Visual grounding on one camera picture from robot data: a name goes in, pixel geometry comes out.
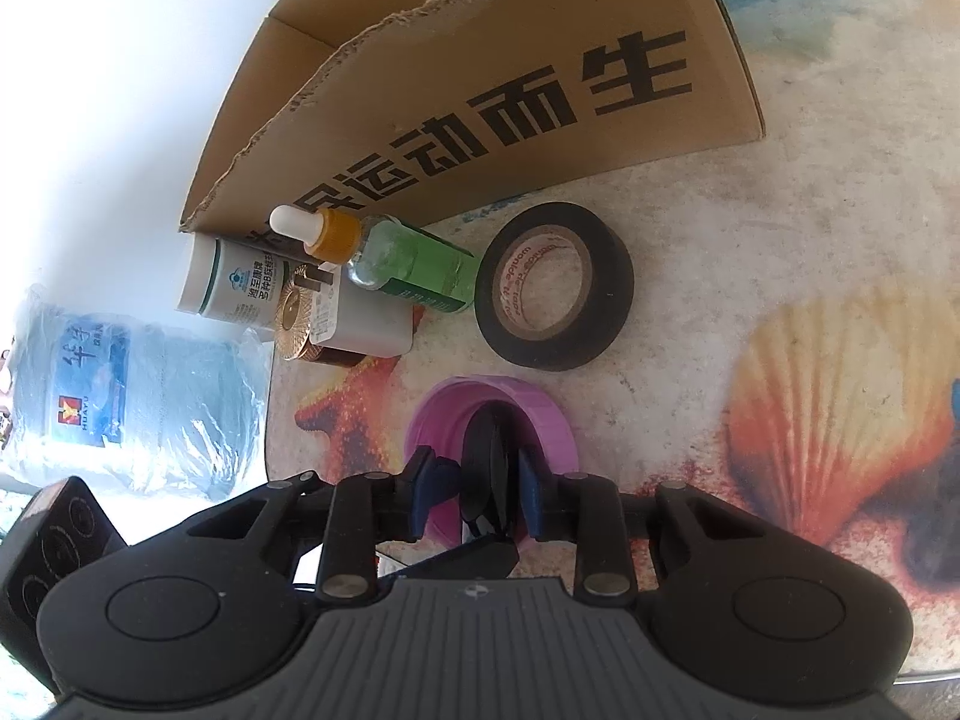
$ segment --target metal screw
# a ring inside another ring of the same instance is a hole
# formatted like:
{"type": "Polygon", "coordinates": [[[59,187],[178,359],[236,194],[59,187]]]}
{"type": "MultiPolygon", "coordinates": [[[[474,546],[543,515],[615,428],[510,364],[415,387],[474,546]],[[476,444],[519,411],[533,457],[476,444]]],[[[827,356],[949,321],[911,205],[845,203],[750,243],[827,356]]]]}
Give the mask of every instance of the metal screw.
{"type": "Polygon", "coordinates": [[[356,598],[367,592],[370,585],[362,576],[356,574],[335,574],[320,587],[323,594],[331,598],[356,598]]]}
{"type": "Polygon", "coordinates": [[[601,598],[616,598],[630,589],[630,580],[623,574],[602,572],[590,574],[584,579],[584,589],[590,595],[599,595],[601,598]]]}

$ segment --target cardboard box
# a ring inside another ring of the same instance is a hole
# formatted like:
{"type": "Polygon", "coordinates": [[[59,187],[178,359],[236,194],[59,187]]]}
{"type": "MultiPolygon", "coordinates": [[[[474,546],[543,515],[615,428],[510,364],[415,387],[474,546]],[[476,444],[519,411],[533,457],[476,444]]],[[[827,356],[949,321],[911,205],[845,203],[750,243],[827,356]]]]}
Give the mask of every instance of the cardboard box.
{"type": "Polygon", "coordinates": [[[280,0],[181,228],[282,248],[284,203],[426,224],[762,134],[720,0],[280,0]]]}

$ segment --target blue label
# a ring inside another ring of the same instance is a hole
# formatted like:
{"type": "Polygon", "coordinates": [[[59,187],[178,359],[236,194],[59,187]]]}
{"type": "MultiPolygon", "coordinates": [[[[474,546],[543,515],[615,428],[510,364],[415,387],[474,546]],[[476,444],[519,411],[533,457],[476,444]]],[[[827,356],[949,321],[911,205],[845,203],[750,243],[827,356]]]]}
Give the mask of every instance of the blue label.
{"type": "Polygon", "coordinates": [[[78,317],[56,348],[51,436],[103,446],[123,440],[130,332],[120,324],[78,317]]]}

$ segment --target dropper bottle cap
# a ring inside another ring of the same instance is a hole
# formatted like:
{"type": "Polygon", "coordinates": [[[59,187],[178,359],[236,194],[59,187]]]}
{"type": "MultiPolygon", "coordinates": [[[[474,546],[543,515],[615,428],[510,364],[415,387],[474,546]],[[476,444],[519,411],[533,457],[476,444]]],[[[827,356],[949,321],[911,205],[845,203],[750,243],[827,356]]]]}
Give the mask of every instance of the dropper bottle cap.
{"type": "Polygon", "coordinates": [[[270,228],[288,238],[304,242],[311,257],[342,265],[360,247],[360,220],[332,208],[320,208],[315,214],[280,205],[270,214],[270,228]]]}

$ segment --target white dropper bulb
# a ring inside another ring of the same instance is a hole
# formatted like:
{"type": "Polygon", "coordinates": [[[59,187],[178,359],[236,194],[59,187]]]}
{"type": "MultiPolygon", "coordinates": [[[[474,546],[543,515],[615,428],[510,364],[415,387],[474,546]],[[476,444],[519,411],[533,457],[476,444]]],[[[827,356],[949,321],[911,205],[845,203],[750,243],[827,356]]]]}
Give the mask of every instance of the white dropper bulb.
{"type": "Polygon", "coordinates": [[[270,213],[270,228],[312,247],[323,233],[323,214],[311,214],[293,205],[278,205],[270,213]]]}

